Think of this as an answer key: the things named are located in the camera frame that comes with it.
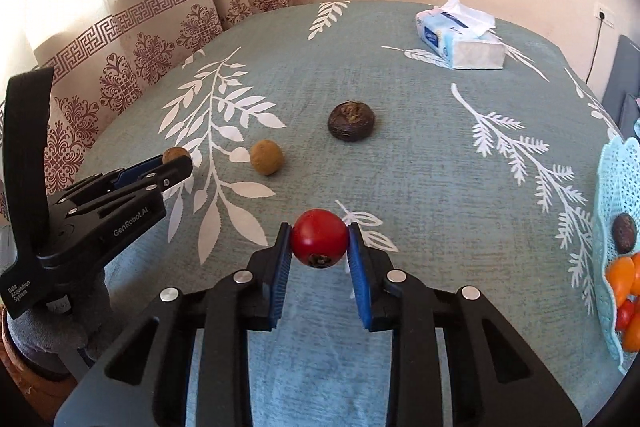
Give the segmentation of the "brown round fruit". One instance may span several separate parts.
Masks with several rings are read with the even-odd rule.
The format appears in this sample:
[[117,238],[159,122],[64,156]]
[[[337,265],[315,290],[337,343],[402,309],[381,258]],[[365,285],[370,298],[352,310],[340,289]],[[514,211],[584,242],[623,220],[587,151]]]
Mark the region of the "brown round fruit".
[[169,164],[171,161],[174,161],[174,160],[176,160],[178,158],[188,158],[188,159],[190,159],[191,155],[183,147],[180,147],[180,146],[169,147],[163,153],[162,161],[163,161],[163,164]]

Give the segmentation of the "tan round fruit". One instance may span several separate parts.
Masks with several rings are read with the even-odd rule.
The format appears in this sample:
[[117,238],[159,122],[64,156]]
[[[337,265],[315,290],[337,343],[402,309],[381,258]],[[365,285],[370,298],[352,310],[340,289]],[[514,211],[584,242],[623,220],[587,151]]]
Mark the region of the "tan round fruit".
[[271,176],[283,167],[284,155],[276,142],[260,140],[250,149],[250,163],[262,176]]

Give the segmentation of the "red tomato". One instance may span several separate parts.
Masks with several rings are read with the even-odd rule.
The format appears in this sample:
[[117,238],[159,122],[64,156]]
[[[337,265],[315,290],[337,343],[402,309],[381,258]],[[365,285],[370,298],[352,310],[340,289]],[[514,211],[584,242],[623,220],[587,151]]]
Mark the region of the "red tomato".
[[304,212],[291,232],[291,251],[308,267],[326,269],[336,265],[347,251],[349,234],[342,219],[323,209]]

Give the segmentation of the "dark brown wrinkled fruit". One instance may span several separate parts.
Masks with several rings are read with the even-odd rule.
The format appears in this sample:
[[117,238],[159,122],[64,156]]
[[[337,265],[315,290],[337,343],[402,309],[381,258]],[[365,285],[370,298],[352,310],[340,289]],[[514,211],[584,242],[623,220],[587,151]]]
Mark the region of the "dark brown wrinkled fruit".
[[369,138],[375,125],[371,107],[359,101],[347,101],[332,109],[328,118],[329,132],[335,139],[358,142]]

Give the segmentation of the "grey glove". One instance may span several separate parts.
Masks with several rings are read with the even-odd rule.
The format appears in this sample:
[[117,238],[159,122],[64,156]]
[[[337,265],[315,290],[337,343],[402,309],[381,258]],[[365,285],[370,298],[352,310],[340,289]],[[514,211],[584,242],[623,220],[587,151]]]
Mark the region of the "grey glove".
[[111,306],[105,273],[99,272],[92,282],[56,304],[67,309],[53,311],[43,306],[17,319],[9,317],[10,339],[38,371],[82,378],[122,330]]

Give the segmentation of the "orange fruit in basket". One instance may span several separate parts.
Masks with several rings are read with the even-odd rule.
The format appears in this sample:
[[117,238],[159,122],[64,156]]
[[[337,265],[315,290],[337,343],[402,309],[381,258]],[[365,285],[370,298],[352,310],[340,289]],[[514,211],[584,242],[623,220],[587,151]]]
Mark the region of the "orange fruit in basket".
[[634,266],[634,260],[630,256],[618,257],[608,266],[605,277],[613,291],[616,309],[630,295],[635,276],[636,267]]

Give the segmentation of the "dark fruit in basket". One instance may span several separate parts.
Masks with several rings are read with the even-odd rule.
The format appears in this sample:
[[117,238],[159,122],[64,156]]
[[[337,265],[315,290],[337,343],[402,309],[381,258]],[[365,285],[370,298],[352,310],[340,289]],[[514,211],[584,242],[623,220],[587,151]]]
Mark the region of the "dark fruit in basket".
[[614,218],[612,239],[619,254],[628,254],[637,242],[637,225],[629,213],[623,212]]

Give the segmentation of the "teal leaf-pattern bedspread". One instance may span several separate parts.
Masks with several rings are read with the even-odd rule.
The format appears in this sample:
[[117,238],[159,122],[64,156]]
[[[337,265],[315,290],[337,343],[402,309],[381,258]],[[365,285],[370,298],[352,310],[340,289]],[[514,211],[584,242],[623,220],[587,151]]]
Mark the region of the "teal leaf-pattern bedspread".
[[[334,3],[255,15],[145,91],[99,136],[81,176],[178,145],[190,179],[167,215],[107,265],[112,306],[135,317],[160,291],[213,286],[321,208],[427,286],[478,288],[593,418],[620,382],[596,314],[592,208],[602,147],[618,129],[550,41],[498,23],[499,70],[440,67],[413,3]],[[375,113],[369,138],[337,140],[332,109]],[[262,176],[260,140],[284,165]]]

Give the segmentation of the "grey blue cushion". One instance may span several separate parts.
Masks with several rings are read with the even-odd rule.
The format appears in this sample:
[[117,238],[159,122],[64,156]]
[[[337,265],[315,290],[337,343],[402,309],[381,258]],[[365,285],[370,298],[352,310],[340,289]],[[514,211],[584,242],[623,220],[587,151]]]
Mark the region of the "grey blue cushion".
[[602,105],[624,139],[635,138],[639,119],[639,46],[620,35]]

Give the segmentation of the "tissue pack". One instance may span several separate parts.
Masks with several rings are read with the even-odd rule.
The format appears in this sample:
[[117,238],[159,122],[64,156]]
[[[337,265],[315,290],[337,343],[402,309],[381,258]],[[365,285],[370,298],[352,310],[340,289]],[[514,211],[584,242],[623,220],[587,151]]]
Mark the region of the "tissue pack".
[[506,48],[492,32],[493,15],[460,0],[416,13],[416,32],[450,69],[503,69]]

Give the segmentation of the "white wall socket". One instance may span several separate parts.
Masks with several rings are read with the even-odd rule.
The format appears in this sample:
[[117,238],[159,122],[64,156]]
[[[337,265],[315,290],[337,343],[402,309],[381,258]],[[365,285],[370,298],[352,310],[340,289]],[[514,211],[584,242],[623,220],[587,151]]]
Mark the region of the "white wall socket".
[[604,4],[596,2],[594,4],[593,13],[594,16],[597,17],[597,19],[604,23],[606,26],[611,28],[615,27],[615,14]]

